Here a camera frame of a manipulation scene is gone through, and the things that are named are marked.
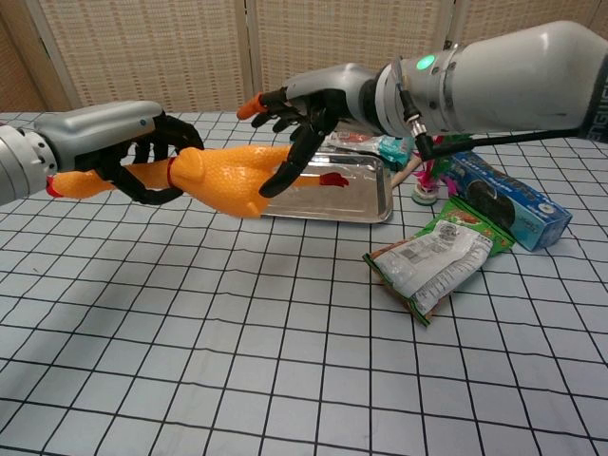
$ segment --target green snack bag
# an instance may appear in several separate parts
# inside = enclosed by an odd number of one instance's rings
[[[458,197],[410,239],[365,254],[363,259],[425,326],[442,298],[514,239]]]

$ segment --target rubber chicken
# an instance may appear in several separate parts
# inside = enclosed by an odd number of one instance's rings
[[[243,145],[215,150],[189,147],[175,158],[130,164],[126,168],[147,188],[178,187],[223,214],[258,218],[270,202],[258,193],[259,187],[287,158],[289,149],[289,145]],[[300,176],[294,183],[300,187],[348,184],[339,173]],[[77,200],[114,188],[95,171],[60,173],[47,183],[47,192],[53,197]]]

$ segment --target robotic arm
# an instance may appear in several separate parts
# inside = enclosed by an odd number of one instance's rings
[[[608,143],[608,42],[555,22],[415,59],[379,72],[347,64],[297,75],[237,113],[253,127],[291,124],[287,159],[261,186],[272,198],[291,186],[326,135],[346,128],[415,139],[423,160],[478,145],[580,137]],[[431,135],[536,131],[435,146]],[[95,170],[133,200],[162,204],[177,188],[149,190],[122,166],[167,158],[168,147],[203,148],[197,130],[152,102],[118,102],[44,114],[33,131],[0,126],[0,205],[44,190],[57,172]]]
[[[122,166],[135,144],[134,163],[168,156],[169,146],[204,148],[189,123],[166,115],[153,102],[116,102],[64,113],[46,113],[33,131],[0,126],[0,205],[42,191],[57,172],[95,170],[130,198],[163,204],[180,196],[177,188],[146,189]]]
[[[288,159],[260,189],[274,197],[340,126],[415,139],[423,160],[476,145],[579,137],[608,143],[608,42],[555,22],[414,59],[378,73],[347,64],[297,75],[238,112],[253,127],[299,124]],[[434,146],[431,135],[537,131]]]

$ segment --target metal tray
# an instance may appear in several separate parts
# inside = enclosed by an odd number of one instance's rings
[[[320,150],[303,176],[338,172],[347,187],[290,187],[275,197],[264,215],[293,219],[318,219],[379,223],[392,212],[390,172],[382,160],[342,150]]]

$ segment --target green light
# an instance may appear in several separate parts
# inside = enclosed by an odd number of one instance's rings
[[[416,68],[418,69],[427,69],[428,67],[430,67],[431,65],[433,65],[433,62],[435,61],[435,56],[430,54],[427,57],[423,57],[422,59],[420,59],[418,61],[418,63],[416,64]]]

